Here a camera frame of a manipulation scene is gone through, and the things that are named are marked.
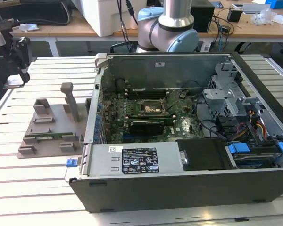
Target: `power supply label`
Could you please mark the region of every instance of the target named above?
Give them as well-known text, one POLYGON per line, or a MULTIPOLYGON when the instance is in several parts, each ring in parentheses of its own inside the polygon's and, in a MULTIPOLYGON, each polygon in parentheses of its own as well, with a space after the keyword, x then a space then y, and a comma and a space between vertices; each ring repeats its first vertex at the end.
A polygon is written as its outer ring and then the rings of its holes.
POLYGON ((122 150, 122 172, 159 173, 156 148, 136 148, 122 150))

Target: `slatted platform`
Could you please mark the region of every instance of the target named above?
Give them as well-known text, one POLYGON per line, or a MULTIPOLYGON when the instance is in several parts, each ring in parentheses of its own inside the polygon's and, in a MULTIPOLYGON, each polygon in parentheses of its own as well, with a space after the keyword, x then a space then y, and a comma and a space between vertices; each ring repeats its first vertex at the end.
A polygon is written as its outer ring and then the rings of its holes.
MULTIPOLYGON (((266 69, 268 75, 279 77, 270 66, 263 65, 269 68, 266 69)), ((90 214, 64 180, 65 175, 73 173, 66 174, 64 165, 69 157, 17 159, 18 147, 34 112, 35 99, 46 97, 50 104, 65 103, 60 85, 70 81, 74 83, 77 102, 84 103, 92 95, 93 70, 93 57, 39 58, 30 67, 30 82, 22 89, 9 90, 0 103, 0 226, 283 226, 283 196, 265 204, 90 214), (236 223, 234 218, 250 221, 236 223)), ((267 76, 262 70, 257 70, 258 73, 267 76)))
MULTIPOLYGON (((261 55, 242 55, 242 58, 283 106, 283 69, 272 59, 263 58, 261 55)), ((256 94, 248 83, 242 83, 250 95, 255 97, 256 94)))

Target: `plastic bag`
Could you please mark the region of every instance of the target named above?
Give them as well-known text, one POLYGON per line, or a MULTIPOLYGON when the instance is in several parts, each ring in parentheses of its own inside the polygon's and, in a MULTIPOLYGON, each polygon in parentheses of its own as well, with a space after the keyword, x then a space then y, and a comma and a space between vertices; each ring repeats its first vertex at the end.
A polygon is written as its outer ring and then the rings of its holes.
POLYGON ((37 24, 21 24, 19 26, 19 30, 22 30, 24 32, 30 32, 30 31, 37 31, 38 25, 37 24))
POLYGON ((254 25, 263 25, 263 24, 271 24, 273 25, 272 19, 277 15, 270 10, 270 8, 266 8, 260 12, 260 14, 256 13, 250 19, 250 21, 254 25))

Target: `motherboard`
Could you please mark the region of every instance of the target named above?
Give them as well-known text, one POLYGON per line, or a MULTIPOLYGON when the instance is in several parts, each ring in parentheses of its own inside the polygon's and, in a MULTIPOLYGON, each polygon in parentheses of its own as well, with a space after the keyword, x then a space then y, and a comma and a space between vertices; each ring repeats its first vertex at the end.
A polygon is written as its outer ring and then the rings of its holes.
POLYGON ((172 90, 147 97, 104 93, 107 143, 174 142, 203 138, 194 112, 195 96, 172 90))

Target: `green circuit board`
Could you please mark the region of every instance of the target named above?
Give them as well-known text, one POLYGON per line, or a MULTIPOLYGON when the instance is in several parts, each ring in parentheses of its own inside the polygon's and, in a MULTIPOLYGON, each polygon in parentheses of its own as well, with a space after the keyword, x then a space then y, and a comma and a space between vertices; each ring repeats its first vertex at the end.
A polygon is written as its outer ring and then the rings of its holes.
POLYGON ((193 114, 194 97, 182 96, 184 98, 180 98, 180 95, 184 94, 182 91, 176 90, 164 100, 130 100, 121 94, 104 96, 105 117, 110 127, 107 133, 107 142, 111 144, 173 142, 178 139, 204 137, 193 114), (165 111, 156 112, 155 106, 158 105, 161 105, 165 111), (128 128, 129 122, 146 120, 163 121, 165 123, 163 134, 159 136, 132 136, 128 128))

